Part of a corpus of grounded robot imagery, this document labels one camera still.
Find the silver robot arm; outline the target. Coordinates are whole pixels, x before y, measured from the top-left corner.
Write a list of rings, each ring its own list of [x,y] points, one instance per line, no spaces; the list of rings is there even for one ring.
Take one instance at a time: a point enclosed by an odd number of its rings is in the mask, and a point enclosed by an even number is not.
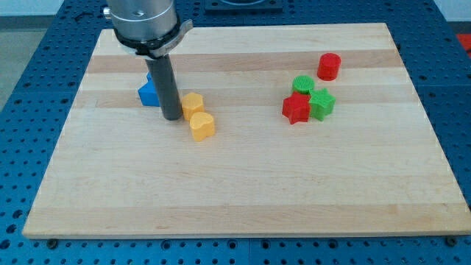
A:
[[[103,16],[119,43],[147,60],[166,56],[193,29],[191,19],[180,20],[174,0],[107,0]]]

